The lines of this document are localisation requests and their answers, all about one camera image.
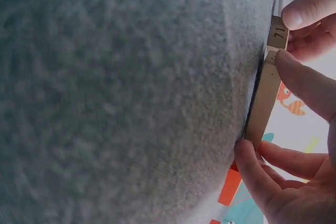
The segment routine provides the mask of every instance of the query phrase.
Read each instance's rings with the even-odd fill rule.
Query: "gray fabric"
[[[203,223],[272,2],[0,0],[0,223]]]

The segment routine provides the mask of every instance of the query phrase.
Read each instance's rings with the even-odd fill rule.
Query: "fingernail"
[[[282,20],[290,30],[296,30],[303,23],[300,13],[296,9],[285,9],[282,13]]]

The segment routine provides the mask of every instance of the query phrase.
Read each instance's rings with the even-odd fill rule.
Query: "colorful pattern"
[[[284,100],[288,99],[292,95],[292,92],[289,91],[289,89],[286,88],[286,86],[281,83],[279,93],[277,96],[277,100],[280,102],[280,104],[289,110],[290,113],[294,115],[305,115],[305,111],[301,110],[301,108],[305,105],[304,102],[298,100],[294,101],[289,105],[286,105],[284,103]]]
[[[263,141],[272,142],[273,133],[265,134]],[[244,183],[241,184],[238,193],[225,216],[223,224],[262,224],[264,215],[251,198]]]

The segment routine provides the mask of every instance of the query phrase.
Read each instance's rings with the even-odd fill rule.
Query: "orange shape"
[[[238,192],[241,183],[242,181],[240,173],[236,170],[230,169],[227,174],[222,192],[220,193],[218,202],[224,206],[230,206]]]
[[[288,106],[288,110],[294,115],[305,115],[305,111],[301,110],[304,105],[305,103],[302,101],[295,101]]]
[[[211,220],[210,221],[210,224],[221,224],[220,221],[218,220]]]

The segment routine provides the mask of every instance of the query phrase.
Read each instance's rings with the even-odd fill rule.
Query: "finger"
[[[318,58],[336,46],[336,39],[329,33],[311,34],[288,44],[287,50],[299,61]]]
[[[281,188],[282,188],[282,184],[286,181],[280,174],[278,174],[272,167],[263,164],[261,166],[264,171],[268,174],[268,176],[273,179],[275,181],[275,183],[277,183]]]
[[[321,23],[316,22],[310,26],[304,27],[299,30],[294,30],[289,33],[288,43],[295,41],[297,39],[302,39],[305,36],[308,36],[317,26],[319,26]]]
[[[280,49],[275,58],[285,86],[322,118],[331,122],[336,114],[336,81],[308,68]]]
[[[286,188],[295,188],[295,189],[299,189],[302,186],[305,186],[306,183],[303,183],[301,181],[296,181],[296,180],[286,180],[285,182],[283,182],[280,186],[282,189],[286,189]]]
[[[278,174],[273,168],[271,168],[270,166],[266,164],[262,165],[262,168],[268,174],[268,176],[270,176],[271,179],[273,179],[281,187],[281,189],[286,189],[286,188],[298,189],[306,185],[305,183],[300,182],[300,181],[286,180],[284,177]]]
[[[267,141],[261,142],[258,151],[270,164],[304,179],[314,178],[326,158],[326,154],[306,154]]]
[[[321,25],[336,39],[336,14],[324,18]]]
[[[334,13],[335,0],[295,0],[283,9],[281,16],[290,30],[298,30]]]
[[[265,212],[273,196],[281,190],[258,163],[251,141],[240,140],[235,146],[235,160],[242,179],[259,208]]]
[[[330,162],[336,171],[336,118],[332,120],[329,126],[328,134],[328,153]]]

